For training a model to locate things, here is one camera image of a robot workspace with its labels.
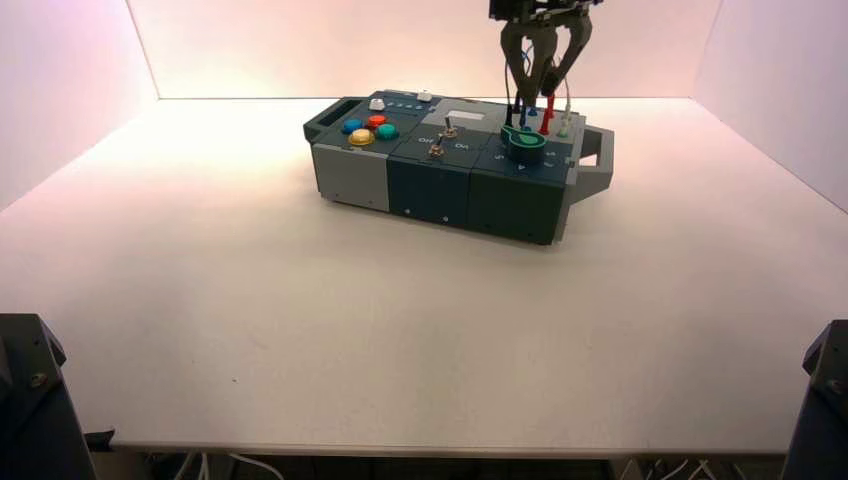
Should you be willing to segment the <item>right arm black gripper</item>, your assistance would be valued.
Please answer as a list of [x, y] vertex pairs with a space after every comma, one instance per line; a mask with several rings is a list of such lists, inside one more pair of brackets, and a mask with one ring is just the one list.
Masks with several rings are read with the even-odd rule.
[[[540, 94], [554, 94], [567, 77], [572, 66], [588, 44], [592, 35], [592, 22], [588, 15], [566, 15], [557, 26], [569, 32], [569, 43], [562, 60], [550, 68], [557, 47], [554, 27], [526, 24], [547, 20], [560, 14], [582, 14], [603, 0], [490, 0], [488, 17], [496, 21], [507, 21], [500, 37], [504, 57], [516, 85], [516, 96], [524, 106], [534, 106]], [[530, 71], [525, 71], [523, 56], [524, 40], [533, 49]]]

